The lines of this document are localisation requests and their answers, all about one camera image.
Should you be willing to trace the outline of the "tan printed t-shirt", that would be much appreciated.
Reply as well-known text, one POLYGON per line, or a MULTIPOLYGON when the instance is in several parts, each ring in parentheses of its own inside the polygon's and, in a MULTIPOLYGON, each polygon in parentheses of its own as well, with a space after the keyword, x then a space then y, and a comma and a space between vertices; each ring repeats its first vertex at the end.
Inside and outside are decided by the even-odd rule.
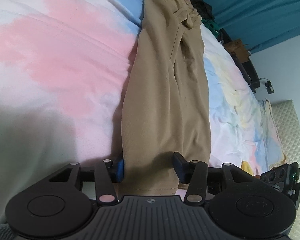
POLYGON ((173 195, 179 187, 174 152, 210 159, 202 22, 188 0, 144 0, 143 13, 122 108, 119 194, 173 195))

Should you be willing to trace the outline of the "yellow plush toy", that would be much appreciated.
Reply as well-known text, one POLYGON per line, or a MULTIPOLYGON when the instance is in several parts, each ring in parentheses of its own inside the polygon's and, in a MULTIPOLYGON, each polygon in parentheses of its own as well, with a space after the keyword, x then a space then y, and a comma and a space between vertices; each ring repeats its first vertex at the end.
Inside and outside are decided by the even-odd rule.
POLYGON ((254 175, 254 171, 247 161, 241 162, 241 169, 252 176, 254 175))

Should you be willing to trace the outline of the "quilted beige headboard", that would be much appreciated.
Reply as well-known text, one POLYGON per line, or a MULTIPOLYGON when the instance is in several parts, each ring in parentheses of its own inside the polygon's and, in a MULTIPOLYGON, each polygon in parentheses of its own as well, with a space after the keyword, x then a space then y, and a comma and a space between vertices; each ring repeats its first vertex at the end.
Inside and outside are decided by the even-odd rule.
MULTIPOLYGON (((268 134, 274 140, 270 147, 272 153, 269 155, 269 167, 296 162, 300 168, 300 123, 293 100, 275 104, 267 102, 266 117, 268 134)), ((300 239, 300 204, 289 236, 291 239, 300 239)))

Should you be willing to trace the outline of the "pastel tie-dye bed cover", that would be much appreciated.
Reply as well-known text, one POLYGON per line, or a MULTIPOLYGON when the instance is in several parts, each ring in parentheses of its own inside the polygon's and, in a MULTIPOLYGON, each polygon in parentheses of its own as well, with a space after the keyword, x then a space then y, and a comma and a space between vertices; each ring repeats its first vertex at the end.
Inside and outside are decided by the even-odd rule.
POLYGON ((121 153, 143 0, 0 0, 0 224, 62 166, 121 153))

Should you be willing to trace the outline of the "black garment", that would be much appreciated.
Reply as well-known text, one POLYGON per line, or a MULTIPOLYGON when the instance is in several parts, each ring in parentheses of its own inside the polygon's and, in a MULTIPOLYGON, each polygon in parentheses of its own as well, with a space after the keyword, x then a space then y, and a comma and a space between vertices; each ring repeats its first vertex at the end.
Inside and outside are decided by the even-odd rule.
POLYGON ((190 0, 192 6, 198 11, 202 19, 214 20, 215 17, 212 14, 212 7, 204 0, 190 0))

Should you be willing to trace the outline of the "blue curtain right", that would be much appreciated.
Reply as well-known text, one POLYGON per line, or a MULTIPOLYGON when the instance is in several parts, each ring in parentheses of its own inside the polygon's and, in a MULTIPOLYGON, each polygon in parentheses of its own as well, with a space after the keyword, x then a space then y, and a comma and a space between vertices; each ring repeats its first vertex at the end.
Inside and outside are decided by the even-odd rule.
POLYGON ((300 35, 300 0, 204 0, 216 23, 252 53, 300 35))

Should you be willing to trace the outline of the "wall socket with charger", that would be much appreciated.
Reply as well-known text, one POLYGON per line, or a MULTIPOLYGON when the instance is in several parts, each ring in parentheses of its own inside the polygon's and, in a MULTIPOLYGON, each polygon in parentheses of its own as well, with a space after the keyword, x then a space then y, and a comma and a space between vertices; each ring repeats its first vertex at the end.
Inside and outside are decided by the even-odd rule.
POLYGON ((264 83, 268 94, 273 94, 274 93, 274 88, 273 88, 273 86, 271 84, 271 81, 269 79, 262 77, 262 78, 259 78, 259 81, 264 83))

